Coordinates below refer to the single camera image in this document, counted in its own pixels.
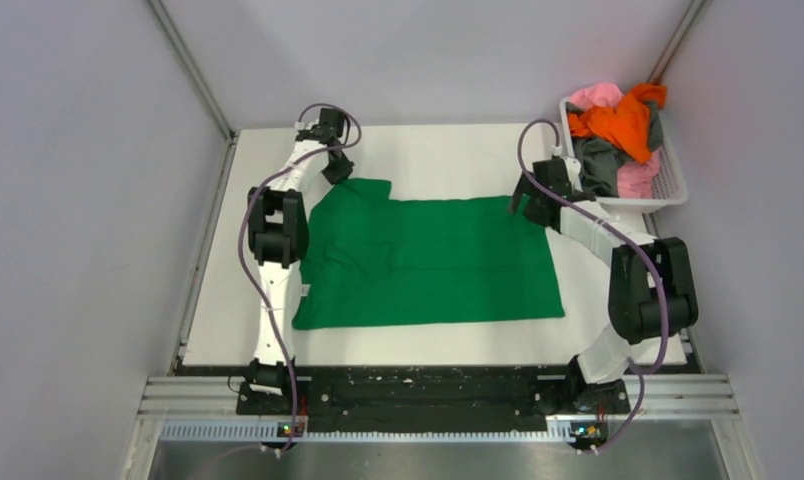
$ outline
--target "pile of clothes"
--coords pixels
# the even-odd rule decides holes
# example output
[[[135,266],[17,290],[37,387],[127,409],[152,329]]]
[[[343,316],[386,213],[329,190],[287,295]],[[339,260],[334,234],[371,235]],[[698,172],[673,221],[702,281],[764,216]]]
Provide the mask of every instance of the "pile of clothes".
[[[613,83],[583,88],[567,102],[567,122],[586,192],[602,197],[652,198],[661,169],[664,132],[658,109],[667,87],[641,83],[623,92]]]

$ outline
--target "pink cloth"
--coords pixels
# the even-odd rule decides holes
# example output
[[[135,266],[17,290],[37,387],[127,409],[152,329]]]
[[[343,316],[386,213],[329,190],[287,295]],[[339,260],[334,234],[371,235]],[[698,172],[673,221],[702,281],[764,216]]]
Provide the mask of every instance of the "pink cloth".
[[[620,198],[652,198],[652,179],[661,170],[660,157],[656,150],[646,164],[627,162],[617,170],[617,194]]]
[[[573,105],[587,110],[594,105],[600,107],[616,107],[623,98],[620,87],[613,83],[597,83],[587,88],[583,88],[570,95],[568,101]]]

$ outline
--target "metal post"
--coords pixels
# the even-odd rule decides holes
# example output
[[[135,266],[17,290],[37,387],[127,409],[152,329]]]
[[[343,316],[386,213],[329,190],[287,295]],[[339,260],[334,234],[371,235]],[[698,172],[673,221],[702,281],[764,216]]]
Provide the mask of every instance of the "metal post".
[[[673,32],[673,36],[670,37],[670,41],[667,42],[667,46],[665,46],[664,50],[661,52],[661,56],[658,58],[658,62],[655,63],[652,73],[649,74],[649,83],[656,85],[661,84],[664,74],[667,72],[667,68],[679,51],[679,47],[694,26],[694,23],[696,23],[699,15],[705,10],[705,7],[709,3],[711,3],[711,0],[691,0],[691,4],[685,11],[685,15]]]
[[[199,96],[199,100],[202,101],[211,120],[216,123],[217,129],[219,129],[222,136],[226,140],[230,140],[234,135],[234,130],[225,119],[222,109],[219,107],[204,77],[202,77],[199,67],[193,60],[193,56],[190,55],[190,50],[187,48],[184,40],[182,40],[181,34],[178,33],[178,28],[169,16],[169,12],[167,12],[163,2],[161,0],[146,0],[146,4],[158,21],[158,25],[161,27],[164,35],[166,35],[170,49],[175,54],[176,59],[178,59],[181,69],[184,71],[184,74],[187,75],[190,85]]]

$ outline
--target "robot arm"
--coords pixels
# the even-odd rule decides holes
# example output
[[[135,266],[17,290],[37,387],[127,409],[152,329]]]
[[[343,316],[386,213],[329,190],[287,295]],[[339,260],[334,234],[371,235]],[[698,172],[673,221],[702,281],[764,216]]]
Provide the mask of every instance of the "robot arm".
[[[661,313],[656,285],[637,254],[611,232],[607,223],[641,247],[655,264],[667,299],[669,334],[696,322],[698,310],[687,247],[680,239],[658,239],[608,214],[587,194],[577,191],[575,160],[554,157],[532,164],[535,180],[576,206],[598,217],[591,220],[537,190],[524,176],[514,191],[511,211],[528,195],[523,214],[530,221],[551,227],[585,246],[611,270],[608,314],[611,323],[568,368],[570,396],[600,392],[620,380],[632,356],[632,346],[661,335]]]
[[[271,181],[258,195],[249,216],[249,249],[258,262],[260,285],[273,306],[278,331],[293,360],[291,323],[302,297],[299,262],[308,250],[308,210],[303,199],[312,182],[322,173],[331,184],[345,181],[353,163],[341,150],[311,156],[323,147],[340,145],[345,114],[333,109],[320,111],[319,120],[297,132],[290,158],[282,168],[292,170]],[[249,191],[251,199],[255,189]],[[284,353],[272,331],[270,312],[261,302],[260,328],[254,359],[247,380],[254,391],[282,395],[287,374]]]

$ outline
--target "gray cloth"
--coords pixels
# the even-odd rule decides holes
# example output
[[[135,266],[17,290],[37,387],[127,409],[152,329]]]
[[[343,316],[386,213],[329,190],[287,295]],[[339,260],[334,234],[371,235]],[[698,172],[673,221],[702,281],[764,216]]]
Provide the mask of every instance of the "gray cloth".
[[[661,122],[658,120],[658,104],[646,102],[645,105],[649,107],[649,132],[646,146],[654,152],[664,143],[664,132],[661,130]],[[572,103],[567,103],[567,112],[582,114],[584,110]],[[576,137],[572,140],[576,159],[582,164],[582,171],[579,174],[582,189],[599,197],[618,197],[617,170],[626,162],[631,162],[632,157],[611,142],[599,137]]]

